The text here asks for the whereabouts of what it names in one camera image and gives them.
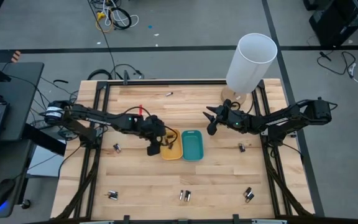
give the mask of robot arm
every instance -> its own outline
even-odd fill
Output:
[[[166,134],[164,122],[158,119],[156,115],[144,119],[142,115],[126,112],[111,114],[86,108],[79,104],[73,105],[69,101],[51,102],[44,115],[46,123],[64,126],[79,135],[81,144],[90,147],[96,144],[99,133],[94,128],[83,126],[78,120],[110,126],[121,133],[133,134],[150,141],[150,146],[147,148],[149,156],[160,153],[161,141],[158,141],[157,138]]]
[[[232,110],[232,102],[225,100],[218,107],[207,106],[216,117],[204,112],[211,122],[208,134],[214,135],[216,125],[223,124],[240,133],[266,134],[272,145],[282,145],[285,136],[307,125],[324,125],[331,121],[330,102],[322,100],[303,100],[267,116],[254,116],[240,110]]]

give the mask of yellow container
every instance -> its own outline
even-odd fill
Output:
[[[183,155],[183,149],[181,146],[181,135],[180,131],[177,129],[174,129],[176,134],[178,134],[177,140],[173,143],[172,149],[169,149],[168,146],[161,146],[161,157],[165,160],[174,160],[174,159],[180,159]],[[165,139],[168,135],[174,135],[175,133],[171,130],[167,131],[167,135],[163,137]]]

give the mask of gray floor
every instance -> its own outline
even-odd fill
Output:
[[[268,4],[280,45],[308,45],[306,40],[314,35],[308,24],[311,12],[304,9],[302,2],[268,0]],[[107,34],[111,47],[236,45],[242,35],[250,32],[270,35],[262,3],[256,0],[123,0],[123,8],[139,15],[140,22],[127,31],[114,30]],[[349,40],[351,45],[358,45],[358,31]],[[318,44],[314,37],[309,43]],[[86,1],[5,0],[2,5],[0,49],[105,46]],[[358,78],[358,51],[351,53],[357,57]],[[114,59],[116,63],[135,66],[146,78],[224,78],[232,54],[232,50],[126,52],[114,53]],[[347,75],[335,75],[319,67],[318,56],[319,52],[315,51],[283,52],[296,100],[322,96],[339,104],[330,124],[307,127],[305,136],[326,216],[358,218],[358,83]],[[323,63],[343,70],[340,52],[330,57],[333,62]],[[69,81],[67,85],[61,84],[68,91],[78,89],[80,81],[93,70],[112,68],[111,59],[105,53],[27,54],[22,55],[20,62],[45,63],[43,77]],[[265,77],[281,78],[276,60]],[[50,100],[68,98],[66,93],[44,81],[39,88]],[[39,198],[34,197],[32,210],[15,209],[10,222],[48,218],[56,183],[45,181],[49,181],[49,187],[29,187],[30,192],[40,194]]]

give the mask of white cylinder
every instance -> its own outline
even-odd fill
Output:
[[[236,93],[252,92],[277,55],[274,41],[263,34],[247,34],[237,45],[226,75],[226,83]]]

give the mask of wooden tabletop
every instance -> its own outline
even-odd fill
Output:
[[[272,112],[287,107],[279,79],[265,79],[265,86]],[[117,114],[143,105],[171,128],[199,130],[204,158],[188,162],[165,161],[160,155],[150,157],[145,149],[148,141],[110,128],[103,137],[93,220],[122,220],[124,215],[130,215],[131,220],[229,219],[232,214],[240,218],[274,217],[259,135],[240,134],[224,126],[218,126],[214,136],[206,132],[209,121],[202,112],[208,111],[206,106],[221,105],[222,88],[223,85],[111,87],[108,112]],[[82,81],[77,103],[92,107],[95,89],[96,81]],[[251,103],[249,95],[241,109],[248,111]],[[239,152],[239,142],[246,146],[246,152]],[[120,154],[112,147],[115,143],[122,148]],[[284,143],[297,148],[293,138],[287,137]],[[78,146],[76,140],[69,142],[65,156]],[[286,146],[279,150],[288,188],[309,212],[314,212],[299,153]],[[80,149],[63,165],[51,217],[62,212],[77,191],[83,155],[84,149]],[[245,203],[243,193],[248,187],[252,187],[255,197]],[[285,213],[281,191],[276,189],[280,211]],[[108,190],[118,192],[118,200],[108,199]],[[189,202],[179,200],[180,190],[191,191]],[[83,199],[83,215],[87,198],[86,195]]]

